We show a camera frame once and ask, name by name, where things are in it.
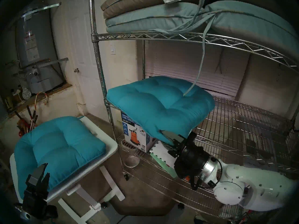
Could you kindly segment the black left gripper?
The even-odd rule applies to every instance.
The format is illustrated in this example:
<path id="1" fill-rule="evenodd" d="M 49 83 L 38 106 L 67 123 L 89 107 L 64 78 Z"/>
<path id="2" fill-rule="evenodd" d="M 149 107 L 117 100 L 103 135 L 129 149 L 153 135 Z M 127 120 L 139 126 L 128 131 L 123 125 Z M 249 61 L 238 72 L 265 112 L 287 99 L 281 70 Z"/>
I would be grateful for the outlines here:
<path id="1" fill-rule="evenodd" d="M 14 206 L 22 220 L 54 220 L 58 218 L 57 207 L 44 200 L 48 193 L 50 173 L 44 175 L 48 163 L 36 168 L 26 179 L 23 203 Z"/>

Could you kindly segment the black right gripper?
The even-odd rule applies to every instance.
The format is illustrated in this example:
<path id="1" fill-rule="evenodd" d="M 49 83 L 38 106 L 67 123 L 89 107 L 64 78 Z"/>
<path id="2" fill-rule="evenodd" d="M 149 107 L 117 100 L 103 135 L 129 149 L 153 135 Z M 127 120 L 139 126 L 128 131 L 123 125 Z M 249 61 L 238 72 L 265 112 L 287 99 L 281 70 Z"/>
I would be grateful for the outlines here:
<path id="1" fill-rule="evenodd" d="M 180 179 L 190 177 L 190 186 L 192 190 L 197 190 L 201 186 L 203 179 L 194 179 L 200 175 L 205 164 L 209 161 L 210 155 L 204 151 L 202 146 L 195 144 L 197 134 L 190 132 L 187 138 L 177 135 L 173 132 L 160 130 L 169 141 L 172 142 L 171 149 L 168 151 L 172 157 L 176 158 L 174 170 Z"/>

